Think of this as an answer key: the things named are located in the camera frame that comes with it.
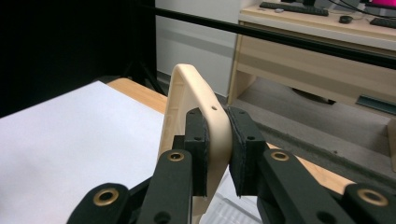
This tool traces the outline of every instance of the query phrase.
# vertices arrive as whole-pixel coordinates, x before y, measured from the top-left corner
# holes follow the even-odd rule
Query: table
[[[320,17],[300,13],[275,13],[258,5],[241,10],[242,25],[293,35],[324,43],[396,54],[396,31],[370,25],[366,17],[350,24],[338,22],[340,14]],[[353,105],[386,117],[384,113],[357,105],[361,95],[396,102],[396,70],[357,63],[305,49],[239,35],[229,89],[230,105],[256,77],[264,77],[292,88]]]
[[[119,78],[108,83],[108,86],[120,91],[138,102],[147,105],[161,113],[164,113],[166,108],[166,97],[158,92],[152,91],[143,87],[130,79]],[[332,189],[340,194],[344,193],[346,185],[353,183],[352,181],[337,175],[329,170],[326,170],[311,161],[298,158],[308,172],[321,184],[322,186]]]

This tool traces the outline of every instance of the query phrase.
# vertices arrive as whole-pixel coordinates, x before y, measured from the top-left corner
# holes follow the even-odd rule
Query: pink object
[[[396,0],[373,0],[373,4],[396,7]]]

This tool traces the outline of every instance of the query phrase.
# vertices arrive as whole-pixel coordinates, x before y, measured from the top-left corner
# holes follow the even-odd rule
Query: black rod
[[[246,27],[226,21],[217,21],[204,17],[193,16],[185,13],[175,12],[157,7],[144,6],[139,4],[143,9],[150,10],[157,16],[185,21],[198,25],[203,25],[222,31],[228,31],[240,35],[248,35],[251,37],[275,42],[278,44],[288,45],[299,49],[312,50],[314,52],[332,55],[344,59],[353,60],[360,63],[368,63],[376,66],[390,68],[396,70],[396,57],[378,54],[366,50],[353,49],[334,44],[323,43],[315,40],[300,38],[292,35],[284,35],[271,31],[264,31],[256,28]]]

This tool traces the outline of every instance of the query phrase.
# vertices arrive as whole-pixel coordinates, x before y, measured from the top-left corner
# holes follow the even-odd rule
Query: screw hole
[[[359,189],[358,195],[361,199],[373,205],[387,206],[389,204],[388,199],[384,195],[372,189]]]
[[[329,214],[327,212],[318,212],[317,213],[318,219],[325,224],[335,224],[336,219],[332,214]]]
[[[114,203],[119,198],[116,189],[101,189],[93,196],[93,203],[97,206],[106,206]]]
[[[106,200],[109,200],[111,197],[113,197],[113,193],[112,192],[105,192],[105,193],[103,193],[103,194],[101,194],[100,196],[99,196],[99,199],[101,200],[101,201],[106,201]]]
[[[171,220],[171,216],[167,212],[159,212],[154,217],[154,221],[157,224],[167,224]]]
[[[277,161],[287,161],[289,159],[289,156],[283,152],[273,152],[271,157]]]
[[[168,155],[169,161],[182,161],[184,160],[184,154],[179,152],[174,152]]]

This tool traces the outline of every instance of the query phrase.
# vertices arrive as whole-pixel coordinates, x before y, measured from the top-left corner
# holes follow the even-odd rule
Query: gray surface
[[[356,182],[393,193],[388,118],[358,108],[313,101],[291,88],[258,78],[233,106],[258,122],[269,143]]]

